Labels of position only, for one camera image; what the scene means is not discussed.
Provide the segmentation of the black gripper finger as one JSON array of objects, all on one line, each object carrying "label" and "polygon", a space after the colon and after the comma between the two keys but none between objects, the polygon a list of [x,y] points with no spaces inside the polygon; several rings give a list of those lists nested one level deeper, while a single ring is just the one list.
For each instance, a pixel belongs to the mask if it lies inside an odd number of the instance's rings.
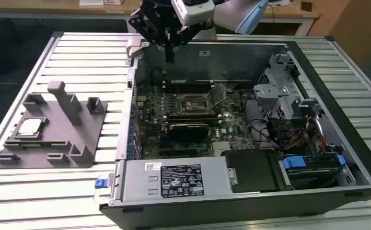
[{"label": "black gripper finger", "polygon": [[187,45],[200,31],[212,28],[211,22],[201,22],[191,26],[183,27],[180,23],[169,28],[169,63],[175,62],[173,49]]},{"label": "black gripper finger", "polygon": [[163,19],[163,13],[159,11],[136,10],[129,16],[128,23],[152,45],[164,49],[165,62],[171,63],[171,44]]}]

